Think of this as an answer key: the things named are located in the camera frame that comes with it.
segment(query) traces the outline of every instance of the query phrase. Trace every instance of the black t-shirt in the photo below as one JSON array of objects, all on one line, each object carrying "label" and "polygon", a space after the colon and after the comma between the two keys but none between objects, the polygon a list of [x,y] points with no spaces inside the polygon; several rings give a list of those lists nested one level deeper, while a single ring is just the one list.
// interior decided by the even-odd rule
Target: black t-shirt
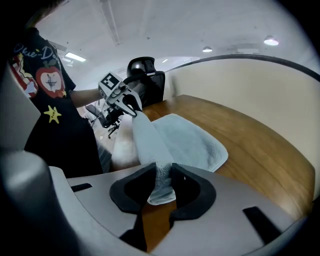
[{"label": "black t-shirt", "polygon": [[94,132],[70,98],[76,85],[56,49],[36,28],[30,28],[17,42],[9,63],[41,113],[25,150],[42,157],[49,166],[61,168],[67,178],[101,174]]}]

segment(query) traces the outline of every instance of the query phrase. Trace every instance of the light blue towel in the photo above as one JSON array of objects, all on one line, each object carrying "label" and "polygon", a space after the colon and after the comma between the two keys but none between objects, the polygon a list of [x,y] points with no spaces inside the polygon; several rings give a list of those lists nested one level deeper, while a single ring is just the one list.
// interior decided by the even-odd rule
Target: light blue towel
[{"label": "light blue towel", "polygon": [[176,199],[171,187],[172,163],[209,172],[216,171],[227,159],[226,148],[199,126],[176,114],[150,122],[142,112],[133,121],[133,138],[140,163],[156,163],[155,187],[148,203],[160,205]]}]

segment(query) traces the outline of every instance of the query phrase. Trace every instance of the robotic arm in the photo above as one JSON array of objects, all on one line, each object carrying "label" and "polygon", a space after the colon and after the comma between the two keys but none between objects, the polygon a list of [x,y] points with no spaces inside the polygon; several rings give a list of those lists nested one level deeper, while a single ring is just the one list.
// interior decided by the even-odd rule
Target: robotic arm
[{"label": "robotic arm", "polygon": [[98,83],[98,90],[106,103],[114,110],[118,110],[118,112],[122,111],[132,117],[136,117],[136,111],[142,111],[139,95],[113,72],[103,76]]}]

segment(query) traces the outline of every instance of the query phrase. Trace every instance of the beige panel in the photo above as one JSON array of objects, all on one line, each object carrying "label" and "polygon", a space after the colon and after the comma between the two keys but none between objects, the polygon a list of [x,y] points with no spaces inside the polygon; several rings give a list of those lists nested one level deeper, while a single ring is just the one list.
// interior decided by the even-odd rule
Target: beige panel
[{"label": "beige panel", "polygon": [[320,82],[314,78],[273,62],[221,59],[167,72],[165,92],[165,99],[202,98],[267,125],[311,162],[320,195]]}]

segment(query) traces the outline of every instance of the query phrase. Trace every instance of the wooden desk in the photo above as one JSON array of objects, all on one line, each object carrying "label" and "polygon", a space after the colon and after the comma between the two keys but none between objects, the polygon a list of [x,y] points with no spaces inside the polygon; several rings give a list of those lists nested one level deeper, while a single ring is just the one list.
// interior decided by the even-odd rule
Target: wooden desk
[{"label": "wooden desk", "polygon": [[[231,108],[181,95],[143,109],[150,121],[177,114],[201,127],[227,149],[228,160],[218,174],[250,185],[295,220],[310,212],[315,170],[287,140],[259,121]],[[169,214],[176,202],[142,211],[150,252],[169,231]]]}]

